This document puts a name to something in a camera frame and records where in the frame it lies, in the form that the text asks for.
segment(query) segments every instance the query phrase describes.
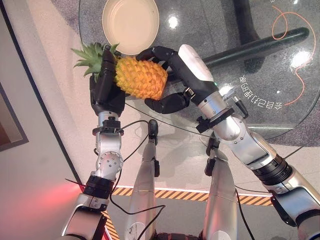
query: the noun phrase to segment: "orange and black striped tape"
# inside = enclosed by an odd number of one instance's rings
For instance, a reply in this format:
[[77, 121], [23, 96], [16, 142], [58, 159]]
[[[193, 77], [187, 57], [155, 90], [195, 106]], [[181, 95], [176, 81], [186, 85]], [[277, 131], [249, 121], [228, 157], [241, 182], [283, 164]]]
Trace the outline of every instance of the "orange and black striped tape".
[[[131, 196], [132, 187], [116, 187], [113, 195]], [[154, 190], [156, 198], [160, 199], [179, 199], [205, 202], [209, 198], [208, 191], [193, 191], [182, 189], [156, 188]], [[246, 205], [256, 206], [272, 206], [269, 195], [255, 195], [255, 194], [239, 194], [240, 203]]]
[[102, 213], [103, 213], [103, 215], [106, 216], [105, 226], [106, 226], [106, 229], [108, 230], [108, 233], [110, 234], [110, 237], [112, 238], [110, 240], [120, 240], [119, 235], [118, 235], [118, 233], [116, 231], [115, 226], [113, 225], [113, 223], [111, 221], [111, 218], [110, 218], [108, 212], [104, 211]]

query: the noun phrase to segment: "pineapple crown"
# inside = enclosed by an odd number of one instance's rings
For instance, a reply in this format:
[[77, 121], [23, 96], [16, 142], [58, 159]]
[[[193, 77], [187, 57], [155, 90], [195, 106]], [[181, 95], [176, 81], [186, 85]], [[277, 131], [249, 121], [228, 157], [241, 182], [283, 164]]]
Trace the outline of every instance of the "pineapple crown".
[[80, 56], [83, 59], [79, 59], [78, 63], [73, 67], [79, 66], [88, 66], [88, 69], [84, 72], [83, 76], [88, 74], [94, 74], [94, 79], [97, 81], [97, 77], [101, 70], [102, 64], [102, 55], [106, 48], [109, 48], [110, 52], [115, 55], [118, 54], [116, 48], [119, 44], [114, 44], [111, 47], [107, 44], [101, 44], [99, 42], [90, 43], [89, 45], [85, 45], [83, 42], [81, 43], [82, 50], [71, 48], [71, 50]]

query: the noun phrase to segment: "round glass tabletop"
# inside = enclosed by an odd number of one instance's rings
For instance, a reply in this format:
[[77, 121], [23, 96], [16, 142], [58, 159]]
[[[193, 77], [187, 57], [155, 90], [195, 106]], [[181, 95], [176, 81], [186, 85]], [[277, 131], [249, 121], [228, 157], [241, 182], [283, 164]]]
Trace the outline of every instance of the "round glass tabletop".
[[[320, 94], [319, 1], [155, 2], [160, 24], [152, 45], [175, 50], [191, 45], [228, 104], [233, 105], [232, 96], [242, 99], [252, 131], [266, 139], [277, 137], [295, 128], [312, 110]], [[107, 43], [102, 28], [106, 0], [79, 4], [82, 41]], [[164, 96], [184, 88], [172, 78]], [[150, 110], [142, 99], [127, 97], [126, 103], [157, 120], [198, 133], [196, 119], [202, 114], [192, 103], [167, 115]]]

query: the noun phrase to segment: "yellow pineapple skin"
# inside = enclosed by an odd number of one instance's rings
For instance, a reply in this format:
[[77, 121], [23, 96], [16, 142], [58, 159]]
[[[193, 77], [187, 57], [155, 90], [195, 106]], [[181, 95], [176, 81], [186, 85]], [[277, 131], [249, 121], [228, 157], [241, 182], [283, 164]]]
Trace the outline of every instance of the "yellow pineapple skin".
[[168, 73], [160, 65], [127, 56], [117, 61], [115, 70], [116, 85], [126, 93], [140, 99], [161, 99]]

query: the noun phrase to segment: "empty plate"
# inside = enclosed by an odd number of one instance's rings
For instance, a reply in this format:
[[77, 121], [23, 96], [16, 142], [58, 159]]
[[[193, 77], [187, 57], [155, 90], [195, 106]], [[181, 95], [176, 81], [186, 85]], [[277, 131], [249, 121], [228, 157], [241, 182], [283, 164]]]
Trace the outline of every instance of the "empty plate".
[[103, 32], [111, 45], [126, 55], [136, 55], [151, 46], [159, 29], [154, 0], [108, 0], [102, 14]]

